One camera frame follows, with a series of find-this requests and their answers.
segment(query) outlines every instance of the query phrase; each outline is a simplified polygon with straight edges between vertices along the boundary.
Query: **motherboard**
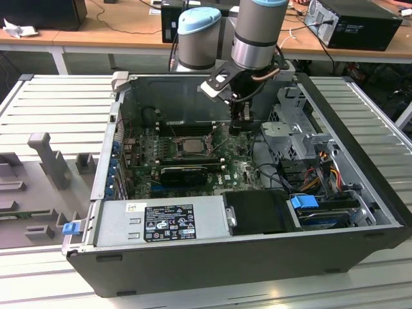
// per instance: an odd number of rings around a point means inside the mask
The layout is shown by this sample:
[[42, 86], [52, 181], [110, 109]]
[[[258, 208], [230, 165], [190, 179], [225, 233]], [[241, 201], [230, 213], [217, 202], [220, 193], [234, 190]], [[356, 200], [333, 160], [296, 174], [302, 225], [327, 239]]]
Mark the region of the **motherboard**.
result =
[[129, 198], [220, 195], [263, 189], [250, 159], [249, 133], [229, 134], [225, 123], [130, 127], [122, 151]]

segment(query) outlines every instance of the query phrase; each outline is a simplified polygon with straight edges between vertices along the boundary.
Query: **table leg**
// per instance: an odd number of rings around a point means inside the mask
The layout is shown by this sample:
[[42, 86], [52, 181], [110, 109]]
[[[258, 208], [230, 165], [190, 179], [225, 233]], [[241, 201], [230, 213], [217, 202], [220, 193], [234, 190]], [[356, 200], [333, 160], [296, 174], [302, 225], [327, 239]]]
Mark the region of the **table leg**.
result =
[[407, 123], [412, 118], [412, 102], [409, 103], [409, 106], [405, 109], [405, 111], [399, 116], [398, 120], [395, 122], [399, 129], [403, 129]]
[[51, 55], [53, 56], [54, 63], [56, 64], [57, 71], [60, 75], [68, 75], [70, 74], [70, 69], [67, 67], [64, 61], [64, 51], [61, 46], [54, 46], [49, 50]]
[[108, 56], [109, 56], [110, 68], [113, 70], [117, 69], [115, 56], [112, 53], [108, 54]]

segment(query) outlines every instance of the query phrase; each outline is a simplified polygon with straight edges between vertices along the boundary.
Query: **black computer case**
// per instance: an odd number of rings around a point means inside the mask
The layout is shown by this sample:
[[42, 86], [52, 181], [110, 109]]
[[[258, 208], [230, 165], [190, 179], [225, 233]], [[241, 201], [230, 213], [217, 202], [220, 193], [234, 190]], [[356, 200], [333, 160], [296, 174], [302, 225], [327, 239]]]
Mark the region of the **black computer case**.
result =
[[304, 23], [328, 48], [384, 51], [402, 19], [367, 0], [312, 0]]
[[84, 0], [13, 0], [2, 1], [0, 21], [37, 29], [77, 31], [87, 15]]

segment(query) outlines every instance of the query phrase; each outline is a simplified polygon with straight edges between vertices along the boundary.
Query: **wooden desk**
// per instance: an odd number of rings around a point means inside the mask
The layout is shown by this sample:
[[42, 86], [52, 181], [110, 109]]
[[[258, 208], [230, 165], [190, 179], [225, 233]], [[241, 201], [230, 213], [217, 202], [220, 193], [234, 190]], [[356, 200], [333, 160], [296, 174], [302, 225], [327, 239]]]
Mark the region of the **wooden desk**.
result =
[[[113, 31], [101, 21], [117, 30], [153, 34], [128, 34]], [[162, 22], [160, 15], [149, 15], [150, 8], [138, 0], [120, 0], [117, 4], [105, 4], [103, 0], [86, 0], [88, 15], [77, 32], [61, 31], [54, 38], [55, 45], [100, 46], [123, 48], [163, 48], [170, 44], [162, 43]]]
[[5, 31], [0, 31], [0, 44], [18, 45], [53, 45], [53, 39], [59, 33], [58, 30], [41, 30], [38, 35], [33, 37], [21, 37], [17, 39], [10, 37]]
[[[113, 31], [97, 20], [117, 30], [154, 34], [128, 34]], [[384, 3], [397, 11], [396, 6]], [[68, 74], [64, 61], [65, 53], [106, 53], [109, 54], [111, 67], [115, 66], [113, 54], [131, 55], [168, 55], [171, 45], [162, 43], [162, 22], [159, 15], [149, 15], [150, 8], [138, 0], [119, 0], [117, 4], [104, 4], [103, 0], [86, 0], [88, 16], [77, 32], [58, 32], [40, 30], [40, 35], [15, 39], [5, 32], [0, 32], [0, 50], [18, 50], [30, 52], [49, 52], [53, 55], [60, 74]], [[304, 10], [307, 6], [295, 4]], [[296, 17], [286, 16], [283, 29], [297, 28], [303, 23]], [[288, 37], [288, 32], [281, 32], [279, 44]], [[329, 58], [318, 40], [309, 29], [294, 31], [297, 40], [290, 39], [283, 45], [285, 56], [289, 59], [326, 60]], [[377, 63], [412, 62], [412, 26], [401, 26], [386, 51], [328, 50], [336, 61], [358, 61]]]

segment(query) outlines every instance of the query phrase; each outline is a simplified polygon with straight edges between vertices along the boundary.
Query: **warning label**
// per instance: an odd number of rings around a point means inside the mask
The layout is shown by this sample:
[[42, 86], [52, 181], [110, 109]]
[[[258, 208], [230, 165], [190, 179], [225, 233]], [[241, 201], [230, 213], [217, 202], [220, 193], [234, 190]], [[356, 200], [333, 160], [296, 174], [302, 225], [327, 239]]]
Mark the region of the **warning label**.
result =
[[145, 208], [144, 240], [146, 242], [195, 238], [193, 204]]

